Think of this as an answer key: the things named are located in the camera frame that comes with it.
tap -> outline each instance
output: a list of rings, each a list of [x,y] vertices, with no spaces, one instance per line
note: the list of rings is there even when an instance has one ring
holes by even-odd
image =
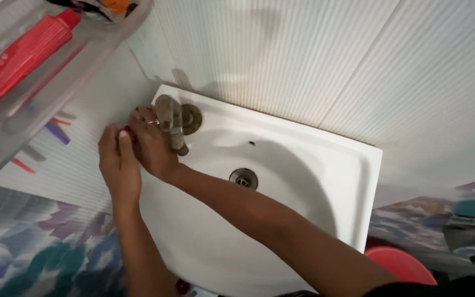
[[[184,142],[182,106],[168,95],[160,95],[155,100],[155,114],[162,131],[169,133],[172,150],[185,156],[189,149]]]

white ceramic sink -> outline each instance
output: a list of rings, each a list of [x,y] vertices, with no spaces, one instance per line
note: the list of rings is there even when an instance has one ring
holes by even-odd
[[[258,177],[258,192],[364,250],[380,149],[177,88],[163,85],[155,98],[162,94],[196,105],[203,115],[201,128],[186,137],[190,152],[182,163],[226,180],[235,169],[248,168]],[[203,203],[149,175],[144,179],[142,217],[179,277],[237,297],[312,290]]]

red toothpaste tube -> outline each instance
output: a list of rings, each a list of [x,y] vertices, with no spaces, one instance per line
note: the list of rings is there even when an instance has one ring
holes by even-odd
[[[0,98],[71,38],[80,17],[71,9],[46,15],[0,52]]]

human hand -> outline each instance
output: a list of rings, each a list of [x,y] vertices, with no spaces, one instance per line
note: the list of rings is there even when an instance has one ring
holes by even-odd
[[[157,116],[150,107],[137,107],[128,119],[128,126],[136,135],[135,155],[151,175],[170,183],[181,167],[177,154],[172,151],[169,136],[159,129]]]
[[[113,211],[138,206],[142,179],[129,133],[119,131],[114,124],[107,126],[98,142],[98,153],[100,171],[111,194]]]

metal drain strainer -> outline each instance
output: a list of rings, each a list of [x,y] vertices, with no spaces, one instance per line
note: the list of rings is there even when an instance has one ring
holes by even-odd
[[[258,188],[258,177],[248,168],[238,168],[234,170],[234,172],[230,174],[228,180],[252,190]]]

